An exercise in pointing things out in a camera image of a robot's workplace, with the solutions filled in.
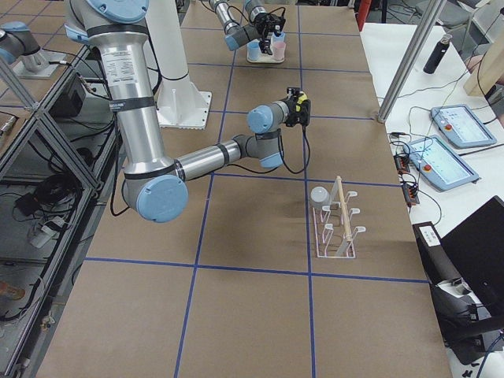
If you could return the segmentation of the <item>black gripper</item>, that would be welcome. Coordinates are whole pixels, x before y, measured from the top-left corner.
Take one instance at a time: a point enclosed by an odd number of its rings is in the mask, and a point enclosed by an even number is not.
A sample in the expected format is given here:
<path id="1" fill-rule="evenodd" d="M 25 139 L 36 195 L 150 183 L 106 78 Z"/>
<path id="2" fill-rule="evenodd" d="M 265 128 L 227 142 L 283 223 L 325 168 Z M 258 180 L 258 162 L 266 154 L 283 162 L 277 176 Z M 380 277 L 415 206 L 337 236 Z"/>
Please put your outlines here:
<path id="1" fill-rule="evenodd" d="M 272 55 L 271 39 L 268 37 L 271 33 L 280 36 L 285 22 L 284 16 L 274 13 L 260 13 L 254 18 L 254 27 L 260 35 L 259 48 L 263 54 Z"/>
<path id="2" fill-rule="evenodd" d="M 299 123 L 299 115 L 296 111 L 296 100 L 300 96 L 300 88 L 299 87 L 288 87 L 287 88 L 287 97 L 284 99 L 284 103 L 287 105 L 288 112 L 287 118 L 284 123 L 288 127 L 294 127 L 295 125 L 300 125 Z"/>

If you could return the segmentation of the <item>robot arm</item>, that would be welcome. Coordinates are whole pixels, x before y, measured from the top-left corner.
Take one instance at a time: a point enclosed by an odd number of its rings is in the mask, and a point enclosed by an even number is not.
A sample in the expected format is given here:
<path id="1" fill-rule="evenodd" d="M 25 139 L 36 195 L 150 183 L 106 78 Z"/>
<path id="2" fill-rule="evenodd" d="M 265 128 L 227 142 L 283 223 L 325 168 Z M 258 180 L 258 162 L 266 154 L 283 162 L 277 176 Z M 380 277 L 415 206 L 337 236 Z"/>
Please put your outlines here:
<path id="1" fill-rule="evenodd" d="M 272 55 L 272 36 L 280 37 L 285 25 L 285 11 L 276 14 L 276 11 L 268 11 L 261 1 L 251 0 L 244 2 L 246 14 L 243 16 L 245 24 L 241 24 L 233 17 L 232 7 L 228 1 L 208 1 L 210 9 L 216 14 L 224 30 L 228 49 L 238 50 L 246 44 L 258 42 L 263 54 Z"/>
<path id="2" fill-rule="evenodd" d="M 146 220 L 178 217 L 188 201 L 186 183 L 238 161 L 256 158 L 274 169 L 284 163 L 281 128 L 310 120 L 311 103 L 297 87 L 247 115 L 249 135 L 169 157 L 161 128 L 201 128 L 211 95 L 191 82 L 176 4 L 172 1 L 68 1 L 68 37 L 96 47 L 117 115 L 128 163 L 123 197 Z"/>

